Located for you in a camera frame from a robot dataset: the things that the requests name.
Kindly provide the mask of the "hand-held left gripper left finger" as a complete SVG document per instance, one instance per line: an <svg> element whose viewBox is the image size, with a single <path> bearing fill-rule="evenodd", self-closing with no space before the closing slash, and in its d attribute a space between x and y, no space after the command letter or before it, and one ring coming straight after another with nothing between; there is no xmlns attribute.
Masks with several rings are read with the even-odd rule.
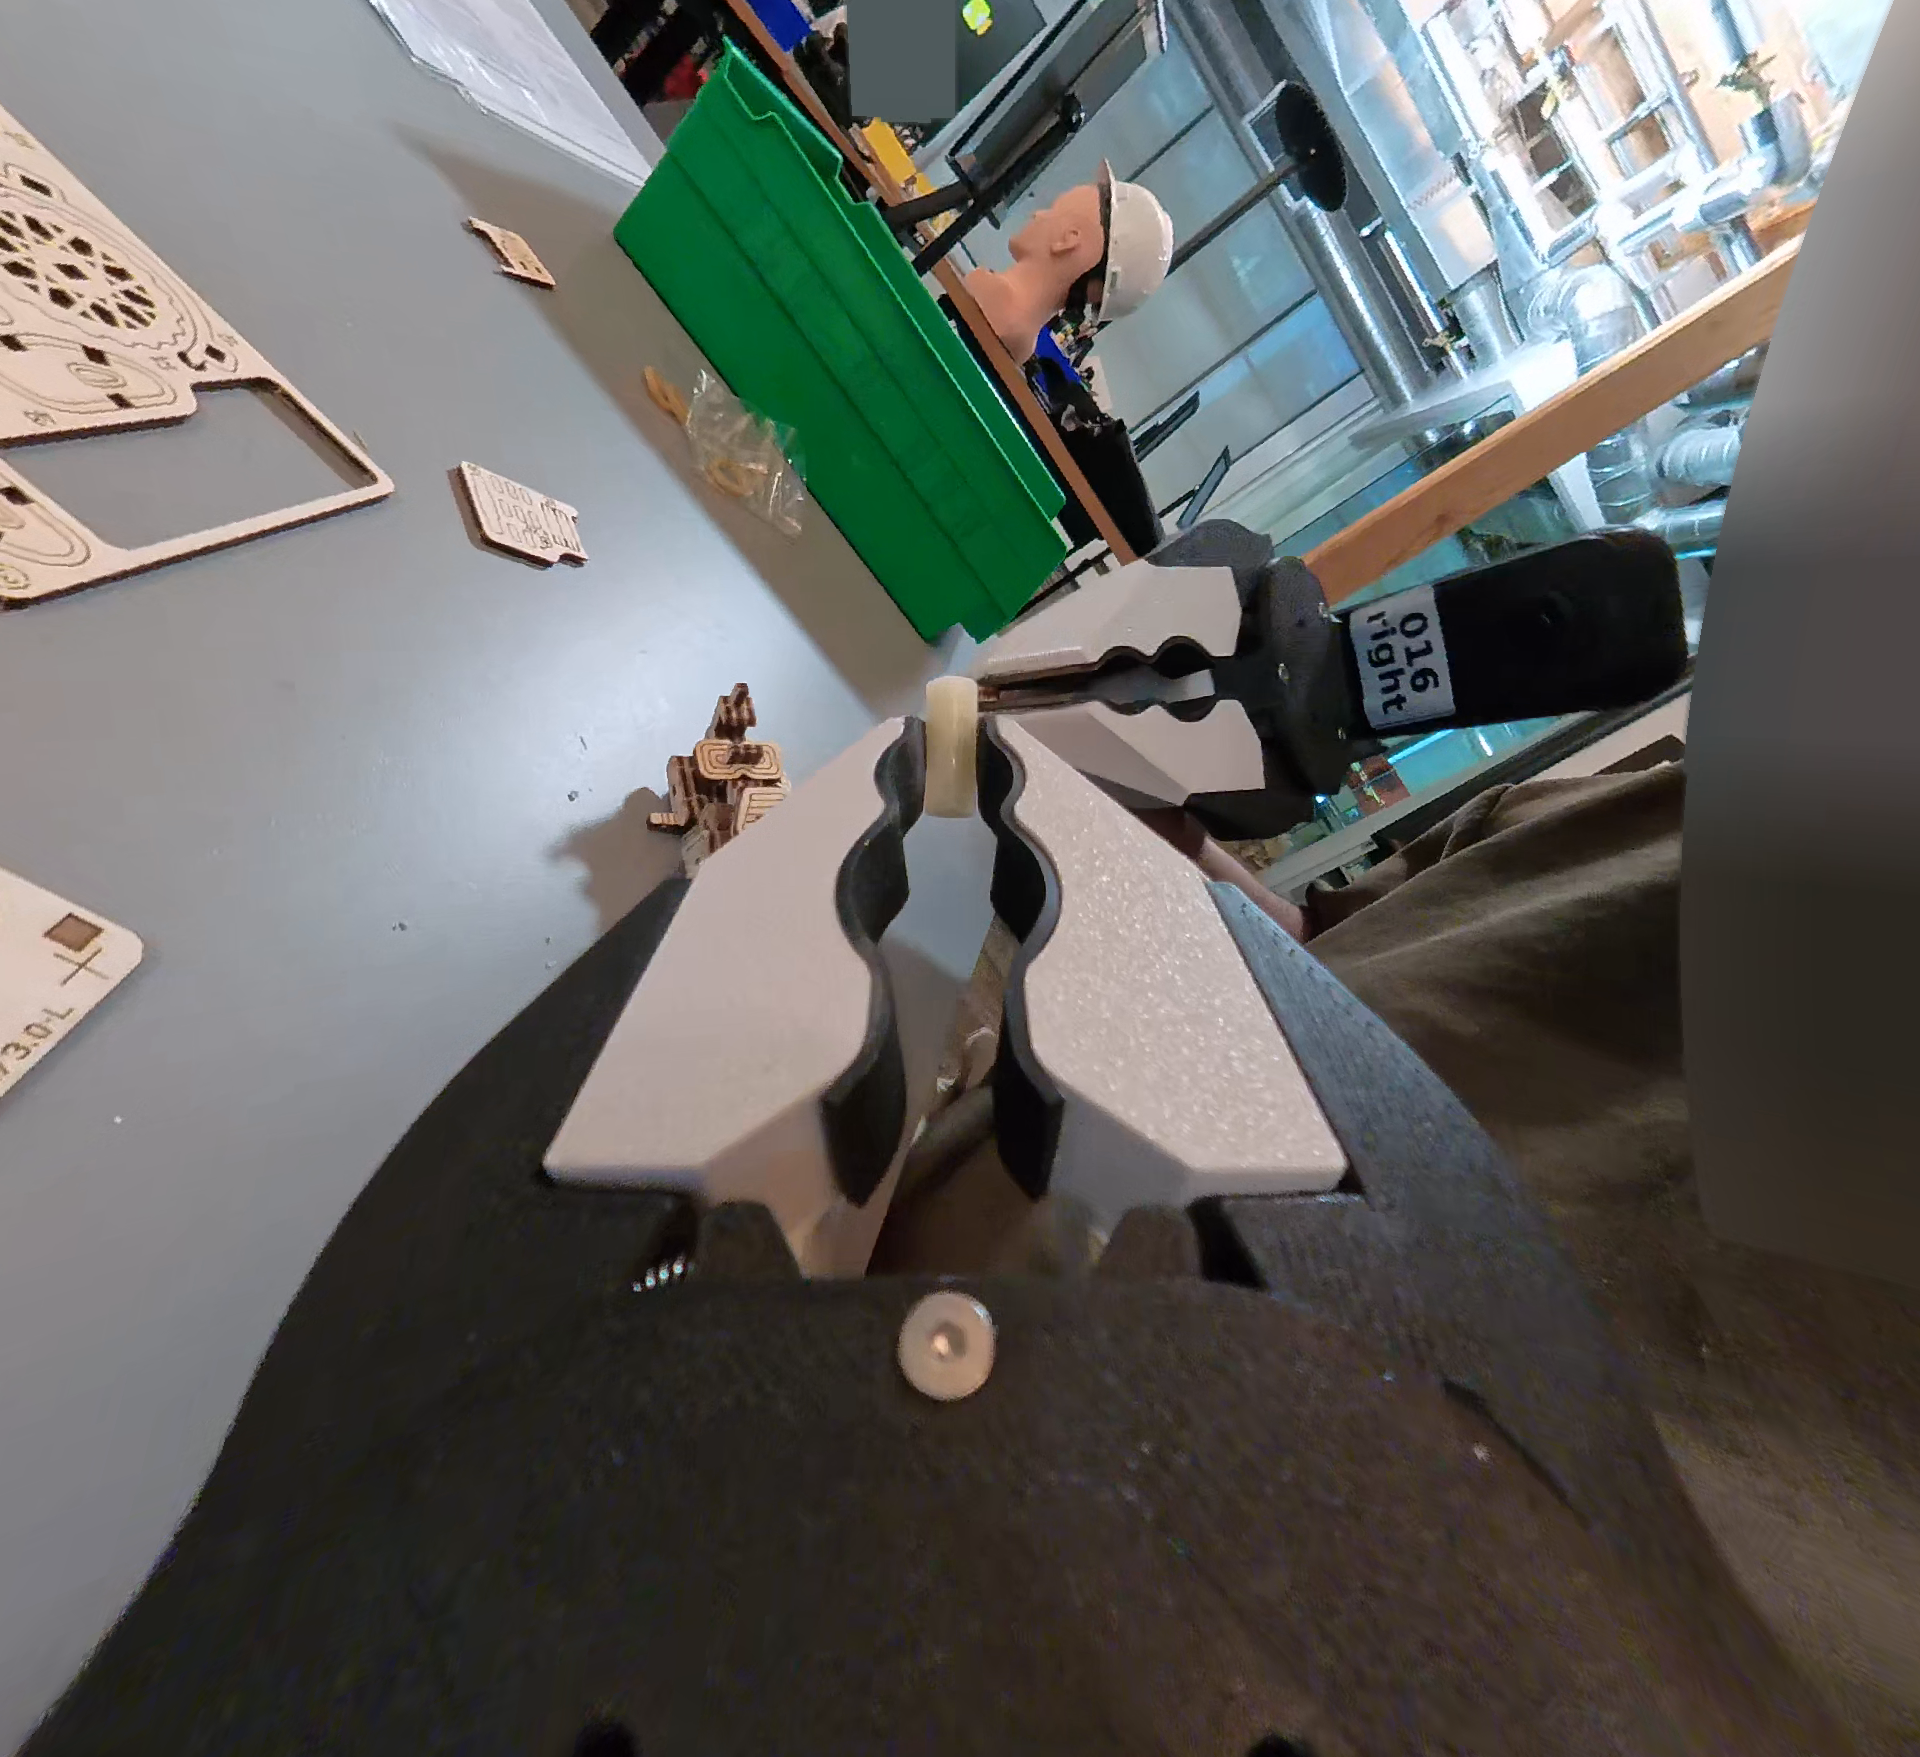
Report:
<svg viewBox="0 0 1920 1757"><path fill-rule="evenodd" d="M880 941L926 724L875 724L687 885L541 1156L558 1185L763 1206L802 1275L866 1272L908 1145Z"/></svg>

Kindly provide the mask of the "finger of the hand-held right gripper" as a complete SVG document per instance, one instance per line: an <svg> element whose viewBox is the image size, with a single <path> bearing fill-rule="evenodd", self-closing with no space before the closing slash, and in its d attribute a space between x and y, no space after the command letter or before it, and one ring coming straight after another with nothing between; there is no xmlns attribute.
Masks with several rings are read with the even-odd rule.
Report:
<svg viewBox="0 0 1920 1757"><path fill-rule="evenodd" d="M1129 808L1178 808L1267 791L1266 749L1211 675L1092 675L988 684L986 713Z"/></svg>
<svg viewBox="0 0 1920 1757"><path fill-rule="evenodd" d="M1139 560L1052 597L988 640L971 676L986 687L1034 687L1086 679L1114 662L1152 664L1165 652L1227 659L1241 616L1230 566Z"/></svg>

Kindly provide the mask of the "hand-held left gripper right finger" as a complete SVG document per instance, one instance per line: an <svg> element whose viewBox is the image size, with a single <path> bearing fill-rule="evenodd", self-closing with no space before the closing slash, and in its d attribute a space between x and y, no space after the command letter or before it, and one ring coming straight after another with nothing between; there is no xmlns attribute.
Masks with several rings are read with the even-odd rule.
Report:
<svg viewBox="0 0 1920 1757"><path fill-rule="evenodd" d="M1340 1187L1347 1156L1195 864L1021 727L983 721L978 751L1013 937L994 1138L1020 1192L1107 1232Z"/></svg>

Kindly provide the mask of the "small white plastic roller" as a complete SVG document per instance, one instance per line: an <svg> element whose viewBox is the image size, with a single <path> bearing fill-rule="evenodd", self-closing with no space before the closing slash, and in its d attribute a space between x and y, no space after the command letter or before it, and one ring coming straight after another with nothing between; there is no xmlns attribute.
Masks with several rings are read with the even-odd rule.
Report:
<svg viewBox="0 0 1920 1757"><path fill-rule="evenodd" d="M968 819L978 807L980 684L947 675L924 695L924 815Z"/></svg>

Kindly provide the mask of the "dark wooden part assembly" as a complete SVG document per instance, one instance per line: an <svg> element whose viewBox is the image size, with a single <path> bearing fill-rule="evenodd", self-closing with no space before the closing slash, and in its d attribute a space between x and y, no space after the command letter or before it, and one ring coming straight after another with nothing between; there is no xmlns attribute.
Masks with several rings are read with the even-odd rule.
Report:
<svg viewBox="0 0 1920 1757"><path fill-rule="evenodd" d="M753 728L752 689L736 683L715 698L705 734L667 760L660 808L646 825L677 840L687 881L792 793L779 744L753 738Z"/></svg>

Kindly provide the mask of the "person's olive clothing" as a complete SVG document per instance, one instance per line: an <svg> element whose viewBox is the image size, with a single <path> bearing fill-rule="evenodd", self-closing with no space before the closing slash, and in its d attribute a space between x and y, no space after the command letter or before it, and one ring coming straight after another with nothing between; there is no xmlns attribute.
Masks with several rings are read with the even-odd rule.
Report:
<svg viewBox="0 0 1920 1757"><path fill-rule="evenodd" d="M1915 1291L1706 1224L1684 796L1677 763L1493 787L1279 913L1552 1221L1687 1505L1794 1669L1860 1753L1915 1753Z"/></svg>

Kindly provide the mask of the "mannequin head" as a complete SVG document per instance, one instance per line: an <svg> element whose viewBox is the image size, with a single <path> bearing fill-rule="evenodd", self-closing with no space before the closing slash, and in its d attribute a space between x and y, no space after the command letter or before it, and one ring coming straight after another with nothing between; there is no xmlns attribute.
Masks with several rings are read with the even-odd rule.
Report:
<svg viewBox="0 0 1920 1757"><path fill-rule="evenodd" d="M1068 189L1009 238L999 269L962 278L986 328L1016 367L1034 358L1041 330L1066 316L1079 326L1106 299L1107 212L1099 183Z"/></svg>

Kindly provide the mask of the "white hard hat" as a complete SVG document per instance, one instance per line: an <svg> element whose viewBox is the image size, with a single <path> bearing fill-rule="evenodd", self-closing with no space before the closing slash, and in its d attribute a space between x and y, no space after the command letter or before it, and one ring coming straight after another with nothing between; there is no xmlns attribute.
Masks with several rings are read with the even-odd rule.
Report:
<svg viewBox="0 0 1920 1757"><path fill-rule="evenodd" d="M1163 287L1173 262L1176 234L1160 201L1115 175L1102 161L1095 173L1102 251L1090 275L1083 311L1106 326L1137 312Z"/></svg>

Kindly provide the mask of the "green plastic bin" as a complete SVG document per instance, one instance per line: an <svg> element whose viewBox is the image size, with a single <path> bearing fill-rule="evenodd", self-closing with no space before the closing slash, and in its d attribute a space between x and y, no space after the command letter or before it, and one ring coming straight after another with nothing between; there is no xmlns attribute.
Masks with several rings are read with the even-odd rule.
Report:
<svg viewBox="0 0 1920 1757"><path fill-rule="evenodd" d="M837 147L725 47L614 229L916 633L1005 629L1061 566L1063 493Z"/></svg>

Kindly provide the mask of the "clear bag of parts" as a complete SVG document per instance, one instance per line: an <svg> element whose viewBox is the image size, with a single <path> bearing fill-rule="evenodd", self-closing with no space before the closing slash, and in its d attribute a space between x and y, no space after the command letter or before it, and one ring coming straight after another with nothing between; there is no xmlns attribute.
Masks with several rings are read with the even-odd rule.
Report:
<svg viewBox="0 0 1920 1757"><path fill-rule="evenodd" d="M681 431L709 491L787 541L804 533L810 493L785 426L745 407L709 368L680 385L647 365L639 378L653 407Z"/></svg>

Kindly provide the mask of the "small wooden parts sheet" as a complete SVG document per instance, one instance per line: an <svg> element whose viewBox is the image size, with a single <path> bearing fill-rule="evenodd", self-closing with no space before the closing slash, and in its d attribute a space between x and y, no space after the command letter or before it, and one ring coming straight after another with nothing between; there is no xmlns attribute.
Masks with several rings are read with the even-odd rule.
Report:
<svg viewBox="0 0 1920 1757"><path fill-rule="evenodd" d="M578 510L571 505L471 460L455 464L449 481L475 539L494 552L540 568L588 563Z"/></svg>

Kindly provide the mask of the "wooden sheet with small gears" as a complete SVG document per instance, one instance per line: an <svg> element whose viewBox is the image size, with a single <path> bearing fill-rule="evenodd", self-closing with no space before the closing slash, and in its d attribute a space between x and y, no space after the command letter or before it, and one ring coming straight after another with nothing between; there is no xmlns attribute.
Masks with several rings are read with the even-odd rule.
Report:
<svg viewBox="0 0 1920 1757"><path fill-rule="evenodd" d="M141 939L1 872L1 1093L9 1094L139 966Z"/></svg>

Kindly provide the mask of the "small flat wooden piece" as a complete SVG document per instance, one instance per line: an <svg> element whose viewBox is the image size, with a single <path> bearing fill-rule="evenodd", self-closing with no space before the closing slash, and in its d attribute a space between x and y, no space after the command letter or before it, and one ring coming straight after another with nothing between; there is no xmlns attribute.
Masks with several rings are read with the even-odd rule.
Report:
<svg viewBox="0 0 1920 1757"><path fill-rule="evenodd" d="M558 287L552 271L518 233L471 214L461 227L489 251L494 267L501 277L541 290L554 290Z"/></svg>

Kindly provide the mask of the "wooden sheet with round hole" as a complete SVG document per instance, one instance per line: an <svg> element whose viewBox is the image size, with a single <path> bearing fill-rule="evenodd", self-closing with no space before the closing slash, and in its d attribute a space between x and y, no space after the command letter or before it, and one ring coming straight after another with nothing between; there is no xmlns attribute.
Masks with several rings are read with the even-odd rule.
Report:
<svg viewBox="0 0 1920 1757"><path fill-rule="evenodd" d="M345 485L158 542L118 545L28 478L19 448L176 428L212 392L274 400ZM391 476L1 112L1 605L19 610L323 522L393 496Z"/></svg>

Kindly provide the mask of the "silver air duct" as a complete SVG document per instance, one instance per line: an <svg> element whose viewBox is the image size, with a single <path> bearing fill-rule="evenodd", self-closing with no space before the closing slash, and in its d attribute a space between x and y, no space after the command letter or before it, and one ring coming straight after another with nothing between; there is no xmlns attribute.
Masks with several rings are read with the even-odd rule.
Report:
<svg viewBox="0 0 1920 1757"><path fill-rule="evenodd" d="M1331 54L1316 35L1312 2L1170 0L1170 11L1221 124L1258 173L1275 169L1279 159L1267 155L1255 121L1289 82L1323 110L1345 162L1347 194L1361 208L1391 207L1380 159L1365 147ZM1404 301L1390 290L1365 248L1353 211L1322 208L1301 185L1275 186L1270 201L1310 288L1369 392L1388 409L1424 396L1433 385L1427 354L1412 335Z"/></svg>

